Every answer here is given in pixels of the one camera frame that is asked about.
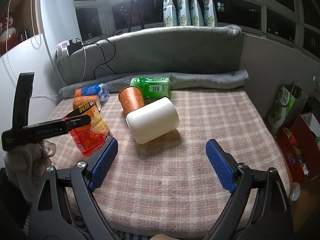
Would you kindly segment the gloved left hand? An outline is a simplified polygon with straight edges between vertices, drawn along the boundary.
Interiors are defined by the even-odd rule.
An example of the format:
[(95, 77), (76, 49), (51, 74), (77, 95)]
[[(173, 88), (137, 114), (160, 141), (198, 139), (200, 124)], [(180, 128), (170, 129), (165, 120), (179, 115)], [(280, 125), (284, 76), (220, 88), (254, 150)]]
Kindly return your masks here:
[(52, 164), (56, 145), (48, 140), (26, 144), (4, 154), (6, 174), (28, 202), (33, 202), (46, 168)]

